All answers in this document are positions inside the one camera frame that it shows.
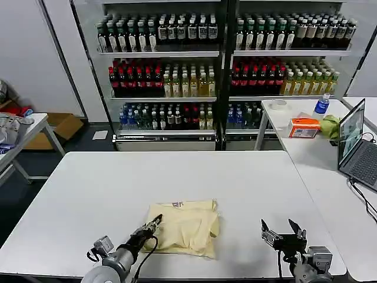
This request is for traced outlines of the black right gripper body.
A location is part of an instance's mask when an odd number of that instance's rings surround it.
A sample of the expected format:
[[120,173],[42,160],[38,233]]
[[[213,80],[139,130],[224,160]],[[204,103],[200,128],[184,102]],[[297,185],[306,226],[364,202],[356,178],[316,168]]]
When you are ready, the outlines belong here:
[[297,234],[278,234],[275,240],[275,250],[282,251],[284,254],[296,254],[306,252],[307,239],[306,232]]

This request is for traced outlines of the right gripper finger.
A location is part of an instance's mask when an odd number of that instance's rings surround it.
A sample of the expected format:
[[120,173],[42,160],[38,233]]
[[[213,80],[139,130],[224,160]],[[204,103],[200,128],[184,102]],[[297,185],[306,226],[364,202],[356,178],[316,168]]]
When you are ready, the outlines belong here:
[[280,236],[274,232],[273,230],[270,230],[266,224],[266,222],[262,219],[262,239],[270,246],[274,246],[276,241],[280,239]]
[[291,219],[288,219],[289,225],[292,228],[293,232],[299,239],[306,239],[306,230],[302,229],[296,222]]

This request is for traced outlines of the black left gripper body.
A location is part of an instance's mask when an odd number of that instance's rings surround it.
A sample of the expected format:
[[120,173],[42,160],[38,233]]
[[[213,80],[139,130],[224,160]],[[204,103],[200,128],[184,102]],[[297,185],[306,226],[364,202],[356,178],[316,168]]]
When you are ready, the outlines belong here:
[[139,253],[144,244],[153,236],[153,228],[146,226],[138,228],[129,240],[125,243],[125,247],[132,253]]

